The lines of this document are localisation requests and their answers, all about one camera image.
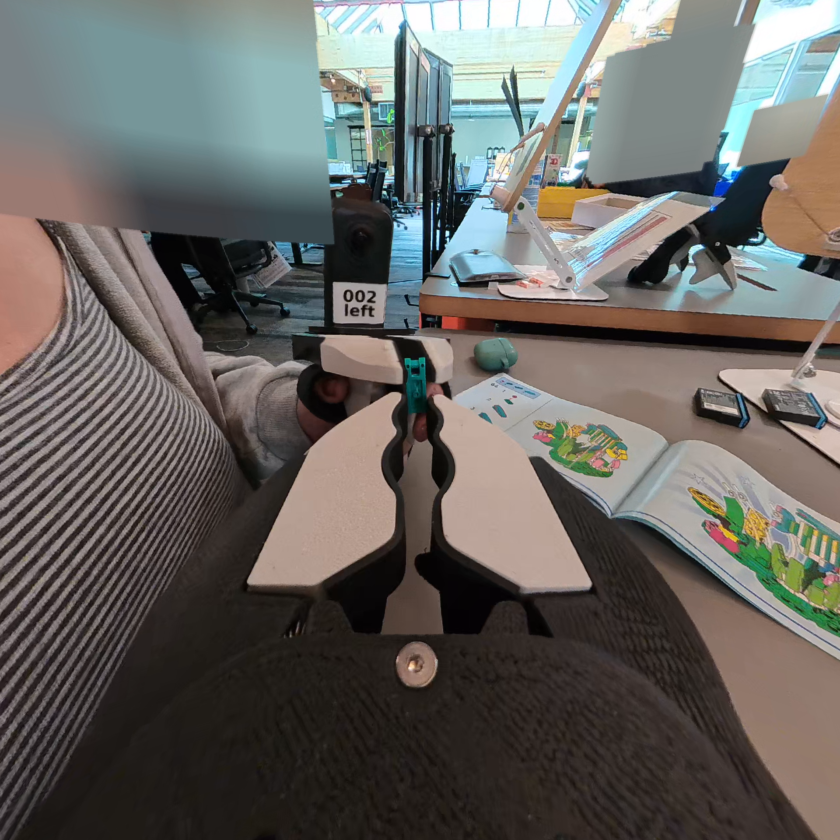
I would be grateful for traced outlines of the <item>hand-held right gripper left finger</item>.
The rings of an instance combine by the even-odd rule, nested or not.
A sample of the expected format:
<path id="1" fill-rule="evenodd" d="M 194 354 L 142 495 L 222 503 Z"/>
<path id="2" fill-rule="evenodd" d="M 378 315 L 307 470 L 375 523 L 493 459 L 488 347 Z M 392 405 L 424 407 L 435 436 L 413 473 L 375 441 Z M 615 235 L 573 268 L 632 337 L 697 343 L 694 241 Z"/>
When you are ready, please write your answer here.
<path id="1" fill-rule="evenodd" d="M 309 449 L 291 471 L 248 592 L 333 601 L 355 632 L 382 630 L 406 569 L 406 433 L 406 397 L 389 392 Z"/>

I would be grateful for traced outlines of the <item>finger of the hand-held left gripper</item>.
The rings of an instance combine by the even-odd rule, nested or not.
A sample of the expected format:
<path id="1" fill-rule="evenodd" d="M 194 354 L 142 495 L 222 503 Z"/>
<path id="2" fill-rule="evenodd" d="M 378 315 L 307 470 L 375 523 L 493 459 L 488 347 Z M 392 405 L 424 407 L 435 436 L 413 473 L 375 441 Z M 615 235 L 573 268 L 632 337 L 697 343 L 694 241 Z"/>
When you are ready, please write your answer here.
<path id="1" fill-rule="evenodd" d="M 438 337 L 420 337 L 417 339 L 422 346 L 425 358 L 425 375 L 427 383 L 449 383 L 454 370 L 454 352 L 448 339 Z"/>
<path id="2" fill-rule="evenodd" d="M 362 382 L 402 385 L 405 365 L 392 339 L 330 335 L 319 345 L 319 365 L 331 374 Z"/>

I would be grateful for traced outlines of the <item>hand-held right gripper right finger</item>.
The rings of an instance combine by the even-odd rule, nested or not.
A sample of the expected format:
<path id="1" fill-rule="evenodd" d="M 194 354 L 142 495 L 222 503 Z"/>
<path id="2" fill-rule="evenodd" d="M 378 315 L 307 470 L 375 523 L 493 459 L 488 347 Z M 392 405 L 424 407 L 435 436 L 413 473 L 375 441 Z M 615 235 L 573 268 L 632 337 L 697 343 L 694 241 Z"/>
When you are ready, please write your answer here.
<path id="1" fill-rule="evenodd" d="M 429 551 L 415 566 L 439 595 L 446 634 L 478 634 L 494 608 L 592 592 L 592 579 L 527 451 L 443 395 L 430 399 L 437 488 Z"/>

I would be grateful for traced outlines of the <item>person's left forearm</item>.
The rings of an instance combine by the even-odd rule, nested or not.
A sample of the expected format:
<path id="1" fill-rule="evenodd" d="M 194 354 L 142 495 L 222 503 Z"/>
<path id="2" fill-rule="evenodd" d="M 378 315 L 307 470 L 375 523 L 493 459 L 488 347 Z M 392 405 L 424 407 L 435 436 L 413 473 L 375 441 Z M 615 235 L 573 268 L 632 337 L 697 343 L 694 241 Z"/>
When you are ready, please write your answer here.
<path id="1" fill-rule="evenodd" d="M 273 365 L 254 356 L 207 351 L 234 451 L 256 484 L 312 445 L 298 417 L 298 379 L 306 364 Z"/>

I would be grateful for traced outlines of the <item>grey desk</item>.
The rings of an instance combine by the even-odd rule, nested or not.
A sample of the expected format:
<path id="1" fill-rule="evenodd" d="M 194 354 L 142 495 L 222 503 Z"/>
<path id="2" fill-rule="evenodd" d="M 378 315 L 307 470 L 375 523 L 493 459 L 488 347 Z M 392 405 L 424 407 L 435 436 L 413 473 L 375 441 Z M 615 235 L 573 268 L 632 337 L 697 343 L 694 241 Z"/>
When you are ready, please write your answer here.
<path id="1" fill-rule="evenodd" d="M 706 440 L 807 507 L 838 520 L 838 467 L 776 422 L 739 431 L 696 416 L 700 385 L 728 369 L 790 369 L 791 353 L 515 335 L 514 376 L 554 396 L 650 427 L 670 443 Z M 652 530 L 621 528 L 653 561 L 707 644 L 752 744 L 820 838 L 838 838 L 839 665 L 757 612 Z"/>

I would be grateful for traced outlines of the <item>person's left hand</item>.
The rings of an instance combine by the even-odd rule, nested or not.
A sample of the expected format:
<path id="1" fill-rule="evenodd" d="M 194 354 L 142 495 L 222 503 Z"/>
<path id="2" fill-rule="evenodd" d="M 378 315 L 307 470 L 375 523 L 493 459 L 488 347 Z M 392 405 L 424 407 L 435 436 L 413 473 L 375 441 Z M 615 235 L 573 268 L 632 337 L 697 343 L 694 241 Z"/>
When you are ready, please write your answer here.
<path id="1" fill-rule="evenodd" d="M 314 384 L 314 392 L 318 398 L 327 404 L 343 405 L 351 390 L 351 380 L 337 374 L 327 373 Z M 299 425 L 304 430 L 312 443 L 315 443 L 325 435 L 333 426 L 333 423 L 323 421 L 320 417 L 313 415 L 308 408 L 299 403 L 297 405 Z M 411 439 L 414 442 L 422 443 L 427 440 L 427 415 L 417 414 L 414 416 L 413 431 Z"/>

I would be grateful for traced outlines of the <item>teal earbuds case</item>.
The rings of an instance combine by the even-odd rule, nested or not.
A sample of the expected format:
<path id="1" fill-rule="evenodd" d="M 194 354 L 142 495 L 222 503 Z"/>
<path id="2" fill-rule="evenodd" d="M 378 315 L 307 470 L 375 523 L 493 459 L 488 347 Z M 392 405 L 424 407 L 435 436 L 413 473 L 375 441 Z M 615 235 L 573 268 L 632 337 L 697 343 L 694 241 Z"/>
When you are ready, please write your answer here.
<path id="1" fill-rule="evenodd" d="M 494 337 L 477 342 L 473 358 L 482 371 L 498 373 L 508 371 L 517 364 L 519 353 L 509 339 Z"/>

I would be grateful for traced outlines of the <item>silver pouch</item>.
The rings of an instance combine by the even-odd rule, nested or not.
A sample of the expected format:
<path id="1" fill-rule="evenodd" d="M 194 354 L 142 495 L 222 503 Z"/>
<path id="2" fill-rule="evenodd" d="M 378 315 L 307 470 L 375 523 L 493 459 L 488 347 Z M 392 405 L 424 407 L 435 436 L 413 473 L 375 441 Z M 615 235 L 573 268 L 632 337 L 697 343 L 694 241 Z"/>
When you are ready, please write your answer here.
<path id="1" fill-rule="evenodd" d="M 525 277 L 500 255 L 478 248 L 453 255 L 448 264 L 460 287 L 487 287 L 493 281 L 518 281 Z"/>

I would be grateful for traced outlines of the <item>black office chair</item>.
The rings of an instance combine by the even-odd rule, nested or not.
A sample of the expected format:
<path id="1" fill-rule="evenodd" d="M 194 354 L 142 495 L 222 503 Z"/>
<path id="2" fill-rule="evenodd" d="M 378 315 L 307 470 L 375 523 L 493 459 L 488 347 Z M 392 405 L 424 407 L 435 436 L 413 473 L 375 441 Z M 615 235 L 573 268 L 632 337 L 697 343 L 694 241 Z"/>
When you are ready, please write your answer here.
<path id="1" fill-rule="evenodd" d="M 264 291 L 251 291 L 247 282 L 248 277 L 258 270 L 269 268 L 274 262 L 269 241 L 186 236 L 185 243 L 192 259 L 191 266 L 212 290 L 202 296 L 191 315 L 197 331 L 210 312 L 234 312 L 243 320 L 247 335 L 256 335 L 258 328 L 243 309 L 243 302 L 252 308 L 277 308 L 284 319 L 291 315 L 282 301 Z"/>

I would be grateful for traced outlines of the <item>toy brick instruction booklet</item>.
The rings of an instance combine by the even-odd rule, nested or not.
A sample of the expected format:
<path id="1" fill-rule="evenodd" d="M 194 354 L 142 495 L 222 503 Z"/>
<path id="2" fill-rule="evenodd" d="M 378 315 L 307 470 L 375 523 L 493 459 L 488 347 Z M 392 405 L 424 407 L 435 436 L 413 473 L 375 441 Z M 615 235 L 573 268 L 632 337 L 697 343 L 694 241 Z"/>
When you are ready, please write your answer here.
<path id="1" fill-rule="evenodd" d="M 737 595 L 839 658 L 839 524 L 714 444 L 654 430 L 499 374 L 455 402 L 578 487 L 661 534 Z"/>

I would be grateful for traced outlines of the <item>yellow plastic bin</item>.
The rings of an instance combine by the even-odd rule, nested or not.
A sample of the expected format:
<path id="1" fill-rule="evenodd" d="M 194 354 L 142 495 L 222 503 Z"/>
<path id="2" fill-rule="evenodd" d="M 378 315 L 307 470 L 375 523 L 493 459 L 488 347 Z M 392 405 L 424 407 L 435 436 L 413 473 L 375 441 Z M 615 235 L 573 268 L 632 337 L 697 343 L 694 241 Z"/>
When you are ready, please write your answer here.
<path id="1" fill-rule="evenodd" d="M 546 186 L 539 190 L 536 213 L 540 218 L 572 218 L 575 203 L 608 193 L 603 188 Z"/>

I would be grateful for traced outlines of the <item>grey table with wooden edge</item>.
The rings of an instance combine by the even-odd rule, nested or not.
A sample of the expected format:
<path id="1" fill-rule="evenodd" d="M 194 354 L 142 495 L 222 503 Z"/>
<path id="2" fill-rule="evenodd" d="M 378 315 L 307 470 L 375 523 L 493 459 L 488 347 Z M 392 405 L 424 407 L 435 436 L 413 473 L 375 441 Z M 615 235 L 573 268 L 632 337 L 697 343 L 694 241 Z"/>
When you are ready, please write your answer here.
<path id="1" fill-rule="evenodd" d="M 498 253 L 516 265 L 542 262 L 526 234 L 508 232 L 508 216 L 485 197 L 474 201 L 443 255 L 419 291 L 419 311 L 429 319 L 456 319 L 456 329 L 483 329 L 491 323 L 537 324 L 603 329 L 608 333 L 686 336 L 689 343 L 709 340 L 724 346 L 758 349 L 779 344 L 804 347 L 819 332 L 838 303 L 838 281 L 771 259 L 755 256 L 765 270 L 748 272 L 730 290 L 719 278 L 690 285 L 692 272 L 674 269 L 656 286 L 627 283 L 627 267 L 599 281 L 605 301 L 518 301 L 488 288 L 459 287 L 449 260 L 462 251 Z"/>

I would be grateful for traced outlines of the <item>tilted booklet holder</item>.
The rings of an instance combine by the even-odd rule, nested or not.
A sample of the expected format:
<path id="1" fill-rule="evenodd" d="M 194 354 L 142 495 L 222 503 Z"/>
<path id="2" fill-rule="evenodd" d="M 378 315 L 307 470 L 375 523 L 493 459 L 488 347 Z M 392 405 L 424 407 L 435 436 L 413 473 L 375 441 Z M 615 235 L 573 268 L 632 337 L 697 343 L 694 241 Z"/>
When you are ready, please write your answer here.
<path id="1" fill-rule="evenodd" d="M 631 258 L 693 223 L 719 201 L 714 196 L 667 192 L 637 203 L 563 250 L 574 274 L 570 288 L 582 292 Z"/>

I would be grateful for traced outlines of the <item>person's torso in striped shirt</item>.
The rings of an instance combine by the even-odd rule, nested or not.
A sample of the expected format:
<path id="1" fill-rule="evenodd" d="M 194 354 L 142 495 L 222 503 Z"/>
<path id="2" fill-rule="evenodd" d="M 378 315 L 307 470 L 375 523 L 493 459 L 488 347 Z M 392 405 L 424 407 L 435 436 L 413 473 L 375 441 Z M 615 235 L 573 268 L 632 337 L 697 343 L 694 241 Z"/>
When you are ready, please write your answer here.
<path id="1" fill-rule="evenodd" d="M 2 838 L 66 768 L 148 611 L 245 496 L 223 431 L 123 334 L 44 223 L 2 293 L 47 291 L 2 372 Z"/>

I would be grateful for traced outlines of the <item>white tablet stand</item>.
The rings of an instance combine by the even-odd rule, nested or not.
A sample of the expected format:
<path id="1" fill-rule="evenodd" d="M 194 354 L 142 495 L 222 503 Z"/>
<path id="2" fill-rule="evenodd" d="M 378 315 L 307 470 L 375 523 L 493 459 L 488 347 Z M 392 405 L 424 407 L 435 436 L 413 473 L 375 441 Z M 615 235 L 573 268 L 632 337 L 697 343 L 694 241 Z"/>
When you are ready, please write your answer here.
<path id="1" fill-rule="evenodd" d="M 568 48 L 549 91 L 538 112 L 537 122 L 515 147 L 516 159 L 509 171 L 505 185 L 491 190 L 491 198 L 506 214 L 515 214 L 521 226 L 530 237 L 540 254 L 547 260 L 547 270 L 554 276 L 554 283 L 542 288 L 549 293 L 550 300 L 584 301 L 604 300 L 606 295 L 593 296 L 575 278 L 573 269 L 564 254 L 552 241 L 549 231 L 539 219 L 523 191 L 533 171 L 548 149 L 550 141 L 560 126 L 562 117 L 570 104 L 586 70 L 609 29 L 620 1 L 601 1 L 583 23 L 577 36 Z"/>

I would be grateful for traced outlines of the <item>white stand with wooden board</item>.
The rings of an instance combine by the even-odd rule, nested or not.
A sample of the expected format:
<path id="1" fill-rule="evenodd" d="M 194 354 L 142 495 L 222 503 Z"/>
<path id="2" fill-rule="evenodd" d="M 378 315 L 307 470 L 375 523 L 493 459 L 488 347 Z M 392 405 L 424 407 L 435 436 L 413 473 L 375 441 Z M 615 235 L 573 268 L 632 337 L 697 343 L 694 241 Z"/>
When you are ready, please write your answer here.
<path id="1" fill-rule="evenodd" d="M 764 231 L 785 249 L 829 259 L 839 257 L 839 92 L 835 85 L 807 151 L 790 160 L 781 175 L 770 180 L 765 204 Z M 834 463 L 839 462 L 839 374 L 814 366 L 816 353 L 837 325 L 835 306 L 805 354 L 791 371 L 767 369 L 725 370 L 719 379 L 767 413 L 763 394 L 782 390 L 787 396 L 814 395 L 827 420 L 820 428 L 782 421 Z"/>

